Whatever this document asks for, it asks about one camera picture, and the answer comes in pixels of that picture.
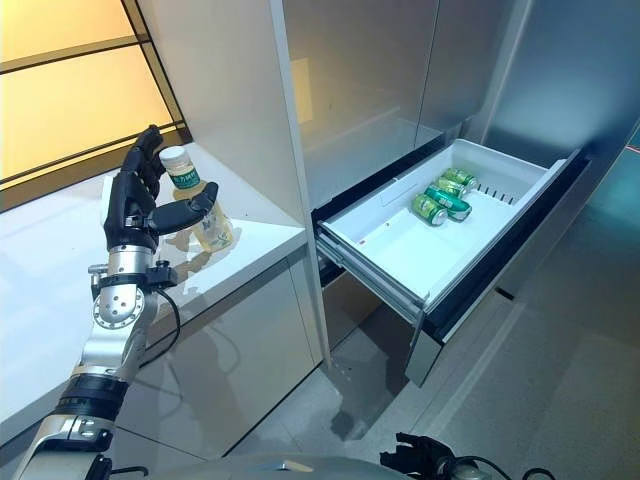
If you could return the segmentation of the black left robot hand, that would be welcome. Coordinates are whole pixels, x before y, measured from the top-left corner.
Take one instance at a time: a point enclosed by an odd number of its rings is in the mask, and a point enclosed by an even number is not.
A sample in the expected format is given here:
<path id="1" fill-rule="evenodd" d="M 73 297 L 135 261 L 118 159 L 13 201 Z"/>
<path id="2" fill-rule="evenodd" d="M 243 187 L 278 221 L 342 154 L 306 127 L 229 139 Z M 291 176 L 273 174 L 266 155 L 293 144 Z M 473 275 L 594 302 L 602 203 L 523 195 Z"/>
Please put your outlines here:
<path id="1" fill-rule="evenodd" d="M 160 179 L 166 173 L 159 158 L 163 136 L 156 125 L 138 135 L 114 177 L 103 229 L 109 250 L 133 245 L 155 251 L 159 238 L 187 229 L 213 211 L 218 184 L 189 199 L 156 205 Z"/>

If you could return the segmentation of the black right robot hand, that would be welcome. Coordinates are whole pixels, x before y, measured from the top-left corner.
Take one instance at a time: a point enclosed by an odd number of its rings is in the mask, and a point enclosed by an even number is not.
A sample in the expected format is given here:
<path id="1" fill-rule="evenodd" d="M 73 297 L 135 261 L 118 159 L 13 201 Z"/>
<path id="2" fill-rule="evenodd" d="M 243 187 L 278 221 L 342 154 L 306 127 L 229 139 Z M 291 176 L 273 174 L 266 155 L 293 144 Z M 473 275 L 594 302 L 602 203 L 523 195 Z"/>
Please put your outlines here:
<path id="1" fill-rule="evenodd" d="M 444 465 L 454 458 L 453 451 L 434 438 L 403 432 L 398 432 L 395 438 L 395 451 L 381 452 L 379 462 L 382 466 L 402 474 L 434 478 L 442 472 Z"/>

